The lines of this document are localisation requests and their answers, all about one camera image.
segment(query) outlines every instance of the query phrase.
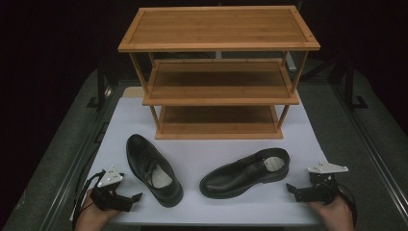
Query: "black leather shoe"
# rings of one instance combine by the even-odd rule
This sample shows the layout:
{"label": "black leather shoe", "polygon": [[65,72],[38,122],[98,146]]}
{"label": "black leather shoe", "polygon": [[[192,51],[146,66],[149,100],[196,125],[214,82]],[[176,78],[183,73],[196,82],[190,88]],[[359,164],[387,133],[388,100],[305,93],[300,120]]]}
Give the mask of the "black leather shoe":
{"label": "black leather shoe", "polygon": [[156,147],[141,135],[131,136],[126,144],[127,160],[132,172],[165,207],[177,205],[183,188],[168,161]]}
{"label": "black leather shoe", "polygon": [[284,179],[290,161],[288,152],[282,148],[261,150],[209,173],[201,180],[201,193],[213,199],[241,195],[255,184]]}

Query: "white table surface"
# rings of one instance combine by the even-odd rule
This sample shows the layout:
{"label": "white table surface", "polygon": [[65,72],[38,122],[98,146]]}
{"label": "white table surface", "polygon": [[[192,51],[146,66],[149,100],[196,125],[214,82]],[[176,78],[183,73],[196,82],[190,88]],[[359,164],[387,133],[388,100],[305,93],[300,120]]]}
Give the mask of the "white table surface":
{"label": "white table surface", "polygon": [[[283,107],[277,106],[280,116]],[[117,193],[130,197],[143,193],[129,213],[113,222],[154,225],[242,225],[297,226],[320,223],[304,203],[295,202],[286,183],[310,187],[307,167],[326,161],[300,103],[291,106],[283,123],[283,140],[155,140],[156,126],[150,109],[140,97],[122,97],[115,108],[107,133],[89,171],[90,178],[114,165],[125,174]],[[170,162],[184,189],[182,201],[172,208],[159,204],[153,194],[132,173],[126,159],[126,142],[133,134],[150,140]],[[282,181],[258,184],[230,199],[211,199],[201,194],[201,179],[217,167],[233,163],[261,149],[280,147],[291,156],[290,171]]]}

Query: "hand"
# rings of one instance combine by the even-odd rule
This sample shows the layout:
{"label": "hand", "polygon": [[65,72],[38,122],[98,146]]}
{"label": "hand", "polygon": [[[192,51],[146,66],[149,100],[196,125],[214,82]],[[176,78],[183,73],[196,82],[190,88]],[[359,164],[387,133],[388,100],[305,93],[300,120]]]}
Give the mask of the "hand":
{"label": "hand", "polygon": [[120,214],[117,210],[102,211],[90,198],[92,189],[87,191],[87,196],[82,205],[82,213],[78,217],[75,231],[101,231],[108,221]]}
{"label": "hand", "polygon": [[323,219],[324,225],[329,231],[353,231],[353,215],[345,201],[336,196],[328,205],[318,202],[307,203]]}

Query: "gray floor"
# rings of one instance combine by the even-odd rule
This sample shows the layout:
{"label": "gray floor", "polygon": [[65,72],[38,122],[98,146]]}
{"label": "gray floor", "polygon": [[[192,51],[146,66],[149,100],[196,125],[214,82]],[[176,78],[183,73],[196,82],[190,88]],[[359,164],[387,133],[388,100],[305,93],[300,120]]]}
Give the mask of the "gray floor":
{"label": "gray floor", "polygon": [[[317,64],[319,62],[308,60],[306,71]],[[331,86],[324,80],[328,71],[300,83],[298,91],[328,161],[350,169],[337,177],[356,198],[357,230],[408,230],[406,217],[395,205],[400,197],[388,187],[397,185],[403,192],[408,190],[405,180],[407,136],[372,92],[364,76],[356,72],[354,92],[362,96],[369,107],[352,113],[343,102],[342,87]],[[90,157],[91,163],[115,102],[127,87],[138,84],[137,81],[122,81],[118,86],[110,86],[111,94],[107,95],[105,106],[97,111],[87,107],[89,100],[97,95],[96,72],[90,75],[4,230],[71,230],[69,217],[75,186],[78,181],[85,180],[89,169],[87,160]],[[106,228],[138,229],[117,224]],[[285,230],[324,228],[287,227]]]}

